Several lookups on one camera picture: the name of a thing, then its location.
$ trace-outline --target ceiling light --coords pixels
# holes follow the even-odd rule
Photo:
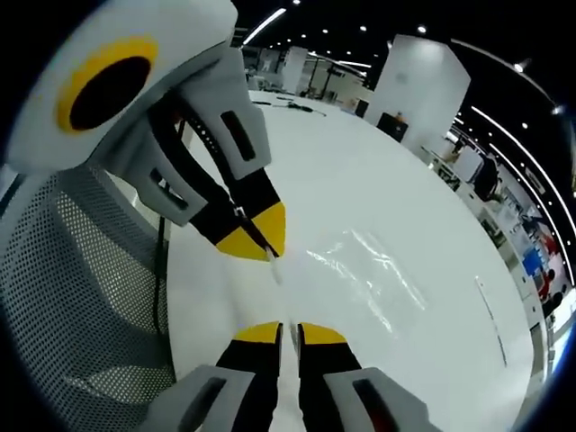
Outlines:
[[[548,184],[550,185],[550,187],[552,188],[554,194],[556,195],[556,197],[558,198],[558,201],[560,202],[560,205],[562,206],[564,212],[566,213],[566,217],[568,218],[568,222],[570,223],[570,226],[572,228],[572,231],[574,233],[574,236],[576,236],[576,224],[574,223],[574,219],[572,218],[572,215],[570,213],[570,211],[568,210],[568,207],[566,206],[566,202],[564,202],[564,199],[562,198],[562,196],[560,195],[560,192],[558,192],[558,189],[556,188],[556,185],[554,184],[554,182],[552,181],[552,179],[550,178],[550,176],[544,171],[544,169],[540,166],[540,164],[538,163],[538,161],[530,154],[530,152],[520,143],[520,141],[518,141],[510,132],[508,132],[506,129],[504,129],[502,126],[500,126],[496,121],[494,121],[490,116],[488,116],[487,114],[485,114],[484,112],[480,111],[478,108],[472,107],[472,109],[474,111],[476,111],[479,115],[481,115],[482,117],[484,117],[484,119],[486,119],[488,122],[492,123],[494,126],[496,126],[498,129],[500,129],[508,138],[510,138],[512,141],[514,141],[514,143],[518,146],[518,148],[520,150],[522,150],[524,152],[524,154],[528,157],[528,159],[530,159],[530,161],[535,165],[536,168],[538,168],[538,170],[540,171],[540,174],[542,174],[542,176],[544,177],[544,179],[546,180],[546,182],[548,182]]]
[[[494,147],[492,144],[490,144],[490,147],[492,149],[494,149],[494,151],[496,151],[497,153],[499,153],[502,158],[508,163],[508,165],[510,166],[510,168],[512,168],[513,171],[516,172],[517,176],[520,177],[525,185],[526,188],[528,189],[528,191],[530,191],[532,193],[532,195],[534,196],[536,202],[539,204],[537,205],[538,209],[542,209],[542,211],[544,212],[544,214],[546,215],[546,217],[548,218],[548,220],[550,221],[550,225],[551,225],[551,230],[552,231],[556,231],[558,232],[558,229],[556,228],[556,224],[554,223],[552,216],[550,216],[550,213],[548,212],[548,209],[546,209],[546,207],[544,206],[544,203],[542,202],[542,199],[540,198],[540,195],[538,194],[538,192],[534,189],[534,187],[532,187],[532,185],[524,178],[524,176],[522,175],[522,173],[520,172],[520,170],[518,168],[516,168],[516,166],[512,165],[512,162],[510,162],[510,160],[504,156],[504,154],[498,150],[496,147]],[[566,259],[566,261],[568,263],[570,263],[570,260],[568,259],[568,254],[566,253],[566,248],[564,247],[564,244],[562,242],[562,238],[560,237],[560,235],[558,235],[558,243],[560,244],[560,248],[562,248],[562,252],[564,255],[564,258]],[[567,265],[568,267],[568,273],[570,276],[570,280],[571,280],[571,284],[574,285],[574,274],[572,273],[572,267],[570,264]]]
[[[552,115],[562,114],[565,111],[565,108],[562,105],[555,106],[552,110]]]
[[[365,63],[356,63],[355,61],[339,61],[341,65],[347,66],[358,66],[359,68],[371,68],[372,66],[366,65]]]
[[[265,29],[268,25],[270,25],[271,23],[273,23],[277,18],[279,18],[280,16],[283,15],[283,13],[286,12],[286,9],[284,9],[283,7],[281,7],[280,9],[278,9],[276,12],[274,12],[273,14],[271,14],[268,18],[266,18],[264,20],[264,22],[262,22],[260,25],[258,25],[254,31],[252,31],[247,38],[244,39],[244,42],[242,43],[242,45],[248,45],[250,43],[250,41],[252,41],[263,29]]]

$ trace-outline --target white wall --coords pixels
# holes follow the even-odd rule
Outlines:
[[[314,78],[312,79],[311,86],[316,89],[317,92],[321,92],[324,88],[324,84],[328,78],[328,68],[330,64],[328,62],[320,62]],[[352,73],[339,71],[344,73],[343,76],[333,75],[328,82],[327,91],[335,92],[337,94],[336,104],[345,106],[348,105],[351,100],[363,99],[370,102],[374,92],[363,87],[362,79]]]
[[[308,50],[300,47],[291,47],[286,54],[282,69],[283,89],[286,92],[296,94],[307,56]]]
[[[444,137],[468,90],[470,76],[444,44],[398,35],[366,116],[378,124],[382,113],[402,113],[409,128],[402,141],[416,151]]]

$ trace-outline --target black ceiling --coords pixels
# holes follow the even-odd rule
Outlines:
[[[483,146],[491,142],[515,164],[532,166],[503,133],[472,111],[476,106],[516,136],[552,178],[572,214],[576,214],[571,189],[572,153],[561,122],[574,121],[576,103],[574,66],[576,41],[568,3],[555,7],[537,2],[377,2],[370,0],[233,0],[238,8],[238,27],[252,30],[279,7],[287,12],[260,33],[250,45],[288,49],[299,45],[337,60],[372,65],[368,85],[378,80],[388,54],[386,42],[396,34],[418,35],[450,45],[472,78],[464,100],[465,130]],[[360,31],[365,26],[367,31]],[[534,79],[558,104],[568,106],[564,116],[552,116],[554,105],[515,71],[471,49],[452,43],[456,39],[486,50],[510,64],[530,59],[525,74]],[[576,262],[576,238],[555,195],[550,212],[564,240],[571,240],[571,261]]]

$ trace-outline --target desk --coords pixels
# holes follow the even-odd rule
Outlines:
[[[421,398],[445,432],[509,430],[530,379],[532,343],[490,239],[402,145],[337,107],[296,102],[327,117],[262,106],[273,156],[266,171],[286,206],[283,287],[268,263],[224,256],[193,227],[172,228],[167,302],[177,377],[213,364],[240,327],[308,321],[342,333],[363,366]],[[213,169],[195,144],[194,156]],[[303,430],[289,342],[283,356],[271,430]]]

